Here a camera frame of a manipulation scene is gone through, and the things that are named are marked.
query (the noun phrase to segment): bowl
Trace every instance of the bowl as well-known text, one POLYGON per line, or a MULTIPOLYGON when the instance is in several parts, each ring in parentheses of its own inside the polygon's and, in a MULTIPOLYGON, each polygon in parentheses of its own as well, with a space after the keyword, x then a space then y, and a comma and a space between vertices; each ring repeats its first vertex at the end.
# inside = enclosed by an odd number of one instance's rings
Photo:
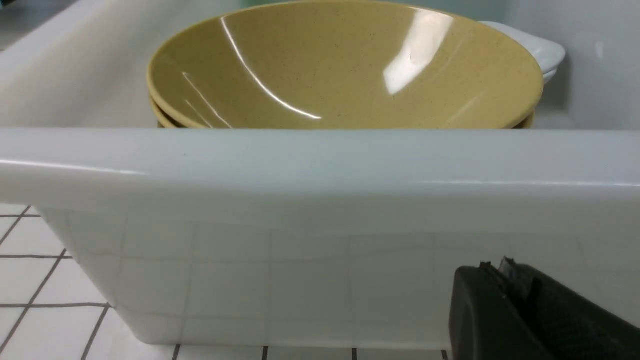
POLYGON ((149 103, 151 104, 151 110, 154 112, 154 115, 158 119, 158 127, 165 129, 175 129, 178 127, 184 127, 182 124, 171 119, 164 111, 158 107, 158 105, 154 102, 154 100, 149 97, 149 103))
POLYGON ((186 127, 512 128, 543 78, 513 39, 395 3, 300 1, 194 25, 152 58, 148 89, 186 127))

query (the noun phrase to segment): speckled bowl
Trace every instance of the speckled bowl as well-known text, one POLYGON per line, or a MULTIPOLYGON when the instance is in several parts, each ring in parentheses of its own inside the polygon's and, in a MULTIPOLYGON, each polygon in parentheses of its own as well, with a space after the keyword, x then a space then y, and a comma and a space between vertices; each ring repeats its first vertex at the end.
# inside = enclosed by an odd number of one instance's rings
POLYGON ((512 128, 543 78, 506 35, 455 15, 361 0, 250 8, 163 45, 148 88, 186 127, 512 128))
POLYGON ((154 102, 151 97, 149 97, 149 103, 151 104, 151 110, 154 112, 154 115, 158 119, 158 127, 164 129, 175 129, 177 127, 184 127, 182 124, 179 124, 175 120, 171 119, 167 114, 165 114, 161 108, 154 102))

